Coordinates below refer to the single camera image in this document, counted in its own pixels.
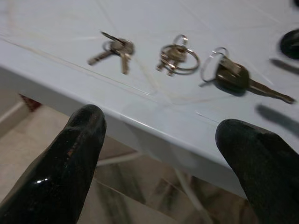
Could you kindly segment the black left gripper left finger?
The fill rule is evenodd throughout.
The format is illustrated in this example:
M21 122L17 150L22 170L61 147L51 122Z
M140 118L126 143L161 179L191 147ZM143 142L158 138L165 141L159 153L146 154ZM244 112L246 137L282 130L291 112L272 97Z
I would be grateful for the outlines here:
M75 111L0 203L0 224L77 224L106 135L103 111Z

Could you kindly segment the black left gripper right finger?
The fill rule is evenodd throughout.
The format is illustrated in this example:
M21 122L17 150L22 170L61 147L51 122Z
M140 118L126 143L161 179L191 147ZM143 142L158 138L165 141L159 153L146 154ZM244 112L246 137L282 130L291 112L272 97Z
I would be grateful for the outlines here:
M299 154L278 134L226 119L218 150L232 168L260 224L299 224Z

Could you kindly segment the black head key with ring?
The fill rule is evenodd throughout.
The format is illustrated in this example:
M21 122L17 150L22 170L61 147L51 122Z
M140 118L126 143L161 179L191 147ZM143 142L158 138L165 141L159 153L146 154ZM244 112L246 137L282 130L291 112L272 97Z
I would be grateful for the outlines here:
M205 71L212 59L220 56L214 76L211 79L205 78ZM250 72L243 65L232 61L229 58L229 51L225 47L217 47L203 63L200 69L200 78L204 83L214 83L218 88L236 96L242 96L246 91L256 95L275 98L287 104L295 104L296 100L288 95L277 92L250 77Z

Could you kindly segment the red brick pattern strip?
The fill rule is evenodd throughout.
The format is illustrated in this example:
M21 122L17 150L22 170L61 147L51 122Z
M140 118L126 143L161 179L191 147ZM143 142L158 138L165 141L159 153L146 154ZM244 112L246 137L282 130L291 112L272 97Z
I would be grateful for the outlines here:
M31 98L28 98L24 95L19 94L19 96L21 97L23 102L26 104L26 106L30 112L35 112L42 105L41 103L39 103Z

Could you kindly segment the black round object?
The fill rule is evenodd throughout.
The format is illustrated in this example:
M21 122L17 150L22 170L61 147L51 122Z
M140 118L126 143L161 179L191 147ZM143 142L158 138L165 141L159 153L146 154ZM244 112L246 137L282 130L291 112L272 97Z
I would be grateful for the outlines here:
M280 40L279 48L286 57L299 60L299 29L286 33Z

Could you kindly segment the white folding table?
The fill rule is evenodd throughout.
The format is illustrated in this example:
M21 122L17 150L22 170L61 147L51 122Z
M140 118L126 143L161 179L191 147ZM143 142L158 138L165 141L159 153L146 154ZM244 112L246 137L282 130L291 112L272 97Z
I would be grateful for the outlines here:
M215 143L217 125L239 119L277 133L299 154L299 75L286 70L277 44L299 28L291 0L0 0L0 86L71 114L85 104L107 120L108 153L133 149L141 172L167 164L244 196ZM129 72L101 31L131 41ZM203 62L216 47L252 78L297 100L294 105L247 92L234 96L205 84L198 72L157 71L160 49L184 34Z

